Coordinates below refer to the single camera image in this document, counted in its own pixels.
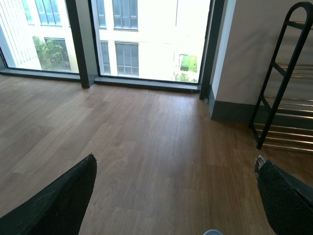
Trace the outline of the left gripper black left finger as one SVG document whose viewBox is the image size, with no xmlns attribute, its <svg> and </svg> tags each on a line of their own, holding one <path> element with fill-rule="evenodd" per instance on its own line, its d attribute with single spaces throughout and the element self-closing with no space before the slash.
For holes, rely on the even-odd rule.
<svg viewBox="0 0 313 235">
<path fill-rule="evenodd" d="M 79 234 L 97 174 L 89 154 L 79 163 L 0 219 L 2 235 Z"/>
</svg>

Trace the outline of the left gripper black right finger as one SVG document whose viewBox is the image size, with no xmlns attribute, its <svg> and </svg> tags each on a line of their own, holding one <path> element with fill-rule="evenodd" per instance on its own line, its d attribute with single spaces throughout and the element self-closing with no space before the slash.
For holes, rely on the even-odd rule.
<svg viewBox="0 0 313 235">
<path fill-rule="evenodd" d="M 254 168 L 269 225 L 277 235 L 313 233 L 313 188 L 258 156 Z"/>
</svg>

